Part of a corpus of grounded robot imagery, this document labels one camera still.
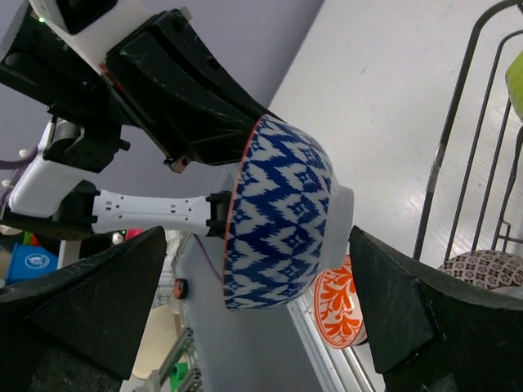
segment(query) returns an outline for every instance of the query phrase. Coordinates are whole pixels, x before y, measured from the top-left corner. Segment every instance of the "blue container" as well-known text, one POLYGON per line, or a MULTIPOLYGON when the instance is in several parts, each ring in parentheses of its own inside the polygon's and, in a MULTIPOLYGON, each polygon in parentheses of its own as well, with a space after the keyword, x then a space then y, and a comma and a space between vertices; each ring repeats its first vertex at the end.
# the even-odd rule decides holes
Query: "blue container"
POLYGON ((58 268, 58 258, 42 247, 16 244, 7 270, 6 285, 50 274, 58 268))

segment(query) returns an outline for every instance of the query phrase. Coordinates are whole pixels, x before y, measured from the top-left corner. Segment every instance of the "white tabletop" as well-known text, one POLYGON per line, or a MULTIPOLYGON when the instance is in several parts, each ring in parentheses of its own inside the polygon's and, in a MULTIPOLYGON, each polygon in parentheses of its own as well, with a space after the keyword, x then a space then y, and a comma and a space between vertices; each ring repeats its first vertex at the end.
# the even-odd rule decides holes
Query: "white tabletop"
MULTIPOLYGON (((271 110, 313 135, 327 150, 341 184, 355 191, 355 224, 411 255, 427 179, 472 26, 493 0, 327 0, 288 72, 271 110)), ((449 228, 476 128, 488 73, 501 38, 523 26, 512 8, 485 29, 440 174, 422 261, 443 261, 449 228)), ((500 78, 485 119, 478 163, 458 227, 456 252, 470 248, 501 117, 503 75, 521 48, 502 57, 500 78)), ((513 141, 521 125, 511 116, 507 148, 494 182, 492 211, 480 247, 489 247, 513 141)), ((521 197, 516 184, 516 197, 521 197)), ((521 212, 509 211, 513 223, 521 212)), ((369 352, 361 356, 369 371, 369 352)), ((373 374, 377 390, 383 384, 373 374)))

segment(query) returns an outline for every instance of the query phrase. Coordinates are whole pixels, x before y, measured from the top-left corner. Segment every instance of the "orange floral pattern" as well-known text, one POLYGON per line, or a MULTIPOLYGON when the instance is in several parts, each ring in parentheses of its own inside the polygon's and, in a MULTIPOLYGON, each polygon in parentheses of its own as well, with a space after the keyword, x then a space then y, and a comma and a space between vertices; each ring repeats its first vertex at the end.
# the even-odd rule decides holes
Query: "orange floral pattern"
POLYGON ((320 335, 336 349, 366 339, 349 256, 340 269, 326 269, 316 279, 314 314, 320 335))

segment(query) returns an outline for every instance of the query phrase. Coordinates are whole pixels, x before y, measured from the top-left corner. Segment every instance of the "blue and white patterned bowl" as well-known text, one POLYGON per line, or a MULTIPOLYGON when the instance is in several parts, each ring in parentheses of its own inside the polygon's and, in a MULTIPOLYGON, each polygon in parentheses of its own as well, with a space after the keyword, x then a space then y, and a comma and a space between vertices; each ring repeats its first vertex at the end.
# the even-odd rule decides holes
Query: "blue and white patterned bowl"
POLYGON ((298 298, 339 268, 354 195, 305 132, 270 116, 244 151, 227 220, 223 292, 229 310, 264 309, 298 298))

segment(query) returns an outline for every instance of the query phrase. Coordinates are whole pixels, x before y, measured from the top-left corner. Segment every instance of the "gray wall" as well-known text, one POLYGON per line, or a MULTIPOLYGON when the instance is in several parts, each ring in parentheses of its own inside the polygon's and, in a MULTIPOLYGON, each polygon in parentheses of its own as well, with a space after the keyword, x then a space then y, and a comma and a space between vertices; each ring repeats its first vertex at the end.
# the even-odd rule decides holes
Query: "gray wall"
MULTIPOLYGON (((188 6, 192 25, 230 74, 264 105, 268 105, 319 11, 323 0, 143 0, 153 11, 188 6)), ((19 0, 0 2, 3 35, 19 0)), ((48 115, 40 104, 0 86, 0 158, 16 158, 35 145, 48 115)), ((217 168, 192 163, 182 175, 162 165, 163 155, 135 128, 123 137, 132 143, 100 174, 96 185, 123 194, 190 197, 201 194, 217 168)), ((8 173, 0 173, 0 180, 8 173)))

